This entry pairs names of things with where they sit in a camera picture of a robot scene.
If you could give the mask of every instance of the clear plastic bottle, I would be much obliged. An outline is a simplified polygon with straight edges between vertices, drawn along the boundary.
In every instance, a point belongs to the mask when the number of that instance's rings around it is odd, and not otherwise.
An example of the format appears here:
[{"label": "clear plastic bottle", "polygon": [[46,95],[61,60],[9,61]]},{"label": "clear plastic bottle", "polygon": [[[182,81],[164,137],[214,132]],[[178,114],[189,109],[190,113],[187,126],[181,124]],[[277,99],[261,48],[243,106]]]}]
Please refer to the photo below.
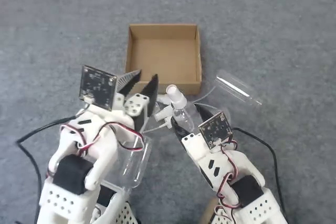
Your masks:
[{"label": "clear plastic bottle", "polygon": [[196,106],[187,101],[183,93],[175,85],[169,85],[166,88],[166,93],[172,101],[173,117],[178,125],[183,127],[190,133],[199,133],[198,126],[203,123],[203,120],[196,109]]}]

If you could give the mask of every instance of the transparent plastic container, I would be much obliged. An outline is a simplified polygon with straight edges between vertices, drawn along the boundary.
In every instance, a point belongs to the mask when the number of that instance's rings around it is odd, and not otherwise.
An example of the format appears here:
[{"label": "transparent plastic container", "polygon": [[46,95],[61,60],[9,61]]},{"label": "transparent plastic container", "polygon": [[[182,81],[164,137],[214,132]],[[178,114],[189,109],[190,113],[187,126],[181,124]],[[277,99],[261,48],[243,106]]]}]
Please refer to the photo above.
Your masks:
[{"label": "transparent plastic container", "polygon": [[[136,188],[140,185],[153,145],[150,137],[143,137],[145,147],[140,152],[129,151],[118,145],[118,159],[113,164],[112,171],[107,175],[108,182],[123,188]],[[136,140],[132,145],[135,147],[141,144],[139,140]]]},{"label": "transparent plastic container", "polygon": [[223,69],[217,73],[215,86],[229,92],[232,96],[253,108],[257,109],[263,104],[252,87]]},{"label": "transparent plastic container", "polygon": [[198,133],[198,126],[203,123],[196,106],[192,102],[187,102],[183,109],[174,109],[173,117],[179,126],[190,133]]}]

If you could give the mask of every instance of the gray carpet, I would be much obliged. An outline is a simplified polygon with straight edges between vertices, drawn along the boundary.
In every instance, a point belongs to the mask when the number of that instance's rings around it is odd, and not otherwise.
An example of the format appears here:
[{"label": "gray carpet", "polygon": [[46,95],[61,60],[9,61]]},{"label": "gray carpet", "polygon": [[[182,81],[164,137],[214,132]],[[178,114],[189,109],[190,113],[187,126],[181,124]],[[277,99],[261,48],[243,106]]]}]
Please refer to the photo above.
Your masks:
[{"label": "gray carpet", "polygon": [[[264,100],[247,116],[233,109],[233,125],[276,150],[290,223],[336,223],[336,0],[0,0],[0,223],[32,223],[36,176],[14,141],[77,112],[81,65],[122,73],[129,23],[181,22],[200,26],[202,93],[224,68]],[[197,223],[215,193],[171,132],[152,136],[136,215]],[[268,150],[236,137],[276,195]],[[56,127],[25,143],[42,170],[57,145]]]}]

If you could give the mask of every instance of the perforated plastic base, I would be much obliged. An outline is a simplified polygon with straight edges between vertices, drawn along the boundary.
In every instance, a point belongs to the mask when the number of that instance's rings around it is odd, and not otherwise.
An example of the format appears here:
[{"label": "perforated plastic base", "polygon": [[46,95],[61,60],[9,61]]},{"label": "perforated plastic base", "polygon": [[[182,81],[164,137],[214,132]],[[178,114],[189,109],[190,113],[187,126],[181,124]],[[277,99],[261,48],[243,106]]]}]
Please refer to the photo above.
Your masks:
[{"label": "perforated plastic base", "polygon": [[[218,213],[220,215],[227,215],[231,218],[230,213],[225,213],[225,211],[222,210],[222,209],[218,210]],[[229,220],[228,218],[225,218],[225,217],[220,216],[220,215],[218,215],[218,216],[214,215],[211,224],[233,224],[234,223],[233,221]]]},{"label": "perforated plastic base", "polygon": [[52,220],[53,212],[65,219],[81,222],[86,220],[94,209],[97,201],[99,188],[94,191],[86,191],[76,195],[53,184],[52,178],[47,178],[42,190],[40,205],[41,211],[38,223],[55,223]]},{"label": "perforated plastic base", "polygon": [[133,215],[130,204],[125,202],[125,205],[121,209],[118,217],[115,219],[115,223],[118,224],[138,224],[137,219]]},{"label": "perforated plastic base", "polygon": [[260,224],[280,212],[272,192],[265,188],[264,195],[237,211],[244,223]]},{"label": "perforated plastic base", "polygon": [[[287,224],[283,217],[280,207],[275,200],[272,192],[268,188],[263,188],[264,194],[247,205],[244,208],[234,210],[234,218],[236,224]],[[227,209],[228,215],[231,218],[229,209]],[[214,215],[211,224],[233,224],[234,222],[222,217]]]}]

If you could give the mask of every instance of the white 3d-printed part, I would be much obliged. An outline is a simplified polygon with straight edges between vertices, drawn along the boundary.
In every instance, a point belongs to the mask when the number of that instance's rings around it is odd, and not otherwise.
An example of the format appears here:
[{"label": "white 3d-printed part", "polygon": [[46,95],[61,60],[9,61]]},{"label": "white 3d-printed part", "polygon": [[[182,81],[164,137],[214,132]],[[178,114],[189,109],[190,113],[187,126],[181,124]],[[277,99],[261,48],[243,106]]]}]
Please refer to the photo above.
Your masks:
[{"label": "white 3d-printed part", "polygon": [[[94,191],[86,191],[81,195],[73,194],[52,183],[52,178],[45,180],[42,190],[40,205],[42,208],[47,207],[49,212],[53,212],[68,220],[81,222],[90,219],[94,206],[96,204],[100,187]],[[50,215],[40,216],[40,224],[51,223]]]}]

